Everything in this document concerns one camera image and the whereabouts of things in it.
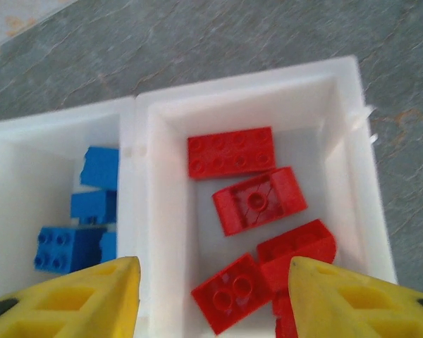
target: grey marble floor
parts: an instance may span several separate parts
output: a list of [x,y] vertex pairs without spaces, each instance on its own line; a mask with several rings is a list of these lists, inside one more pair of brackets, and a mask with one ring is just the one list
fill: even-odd
[[0,47],[0,120],[348,54],[399,282],[423,291],[423,0],[79,0]]

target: blue lego brick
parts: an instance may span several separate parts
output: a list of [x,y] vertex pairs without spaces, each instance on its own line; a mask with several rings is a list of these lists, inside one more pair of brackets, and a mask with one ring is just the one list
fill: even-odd
[[105,232],[100,240],[100,249],[102,250],[102,259],[100,263],[105,263],[116,259],[116,232]]
[[80,183],[107,190],[118,189],[119,150],[91,146],[85,154]]
[[100,263],[106,227],[43,227],[37,236],[37,270],[71,273]]
[[107,224],[116,222],[117,193],[99,190],[81,192],[70,198],[70,217],[79,224]]

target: plastic container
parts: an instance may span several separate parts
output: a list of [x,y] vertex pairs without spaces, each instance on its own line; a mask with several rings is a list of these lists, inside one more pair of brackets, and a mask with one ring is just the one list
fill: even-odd
[[[357,60],[332,59],[163,89],[0,123],[0,294],[39,282],[42,225],[68,222],[89,145],[121,149],[118,255],[140,257],[136,337],[213,337],[190,291],[258,243],[320,218],[336,263],[396,282]],[[189,136],[273,127],[309,208],[224,237],[212,194],[188,178]],[[265,306],[220,337],[274,337]]]

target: white storage box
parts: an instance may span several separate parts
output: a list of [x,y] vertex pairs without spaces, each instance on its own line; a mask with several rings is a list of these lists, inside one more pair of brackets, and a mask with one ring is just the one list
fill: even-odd
[[[118,255],[142,266],[136,337],[213,337],[190,291],[273,236],[321,218],[336,263],[396,282],[357,61],[339,58],[0,122],[0,295],[33,270],[41,226],[69,223],[90,145],[121,149]],[[188,178],[189,136],[272,126],[309,208],[224,237],[212,194],[240,178]],[[274,337],[265,306],[220,337]]]

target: red lego brick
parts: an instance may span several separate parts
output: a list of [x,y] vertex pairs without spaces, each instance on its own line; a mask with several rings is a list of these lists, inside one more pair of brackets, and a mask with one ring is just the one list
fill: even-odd
[[273,299],[273,312],[278,317],[276,320],[276,338],[298,338],[288,290],[276,293]]
[[288,289],[288,271],[294,256],[332,263],[336,240],[320,220],[314,220],[257,245],[260,268],[271,289]]
[[204,179],[276,167],[270,127],[188,137],[188,172]]
[[307,208],[293,170],[279,168],[213,194],[226,236],[298,213]]
[[248,253],[191,292],[215,334],[273,299],[259,266]]

